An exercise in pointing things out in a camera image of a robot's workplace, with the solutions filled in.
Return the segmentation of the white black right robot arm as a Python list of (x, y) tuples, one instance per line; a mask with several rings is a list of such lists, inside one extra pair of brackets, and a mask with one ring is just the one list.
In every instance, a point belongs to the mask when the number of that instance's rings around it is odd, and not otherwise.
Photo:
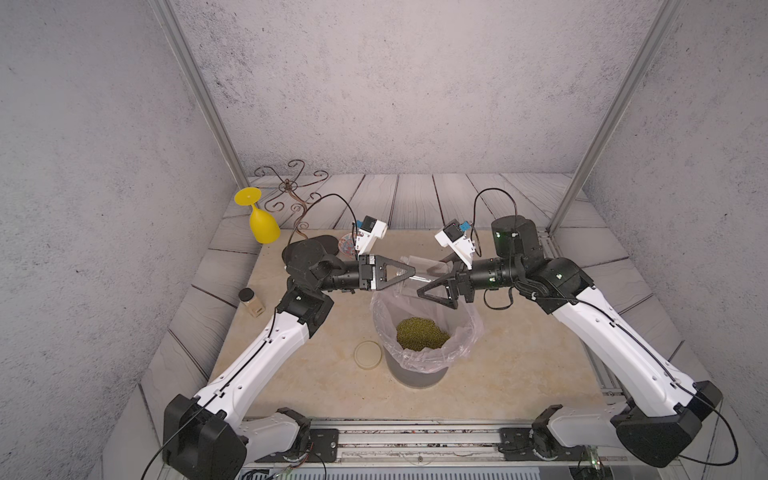
[(722, 402), (710, 381), (695, 381), (644, 340), (574, 261), (545, 257), (533, 221), (510, 215), (491, 224), (495, 256), (475, 260), (472, 227), (456, 220), (437, 242), (452, 250), (448, 273), (418, 289), (420, 298), (455, 309), (478, 291), (511, 288), (568, 327), (617, 377), (628, 400), (612, 406), (554, 404), (532, 423), (529, 443), (544, 461), (573, 447), (623, 448), (664, 468), (684, 456)]

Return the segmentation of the grey bin with plastic liner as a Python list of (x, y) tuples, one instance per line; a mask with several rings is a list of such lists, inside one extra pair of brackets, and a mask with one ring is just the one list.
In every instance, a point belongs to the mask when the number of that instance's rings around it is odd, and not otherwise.
[(439, 383), (484, 333), (479, 313), (463, 301), (451, 309), (385, 290), (373, 294), (370, 308), (390, 373), (413, 389)]

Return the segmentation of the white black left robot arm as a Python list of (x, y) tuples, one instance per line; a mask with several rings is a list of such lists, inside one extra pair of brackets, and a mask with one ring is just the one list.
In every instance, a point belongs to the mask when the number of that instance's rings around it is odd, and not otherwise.
[(163, 443), (155, 453), (188, 479), (233, 479), (251, 461), (274, 454), (309, 459), (310, 420), (290, 408), (247, 420), (256, 397), (281, 366), (323, 325), (333, 290), (379, 291), (415, 275), (414, 267), (360, 254), (343, 261), (330, 236), (291, 243), (282, 253), (288, 289), (264, 330), (196, 395), (177, 395), (164, 412)]

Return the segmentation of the glass jar with beige lid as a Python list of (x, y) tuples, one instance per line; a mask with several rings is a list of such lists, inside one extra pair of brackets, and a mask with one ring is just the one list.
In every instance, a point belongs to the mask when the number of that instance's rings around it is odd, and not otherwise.
[(437, 278), (449, 273), (452, 264), (432, 259), (408, 256), (401, 257), (400, 261), (415, 268), (415, 274), (399, 283), (395, 289), (401, 296), (417, 298), (417, 290)]

